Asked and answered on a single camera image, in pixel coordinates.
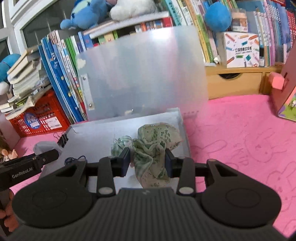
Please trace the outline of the person's left hand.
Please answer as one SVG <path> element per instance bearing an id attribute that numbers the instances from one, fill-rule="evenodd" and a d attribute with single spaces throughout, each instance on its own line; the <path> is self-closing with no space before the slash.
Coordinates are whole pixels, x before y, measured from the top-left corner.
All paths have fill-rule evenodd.
<path id="1" fill-rule="evenodd" d="M 8 228 L 9 232 L 14 232 L 19 226 L 11 205 L 13 197 L 13 192 L 10 192 L 9 202 L 5 206 L 4 210 L 1 209 L 1 220 L 4 221 L 4 226 Z"/>

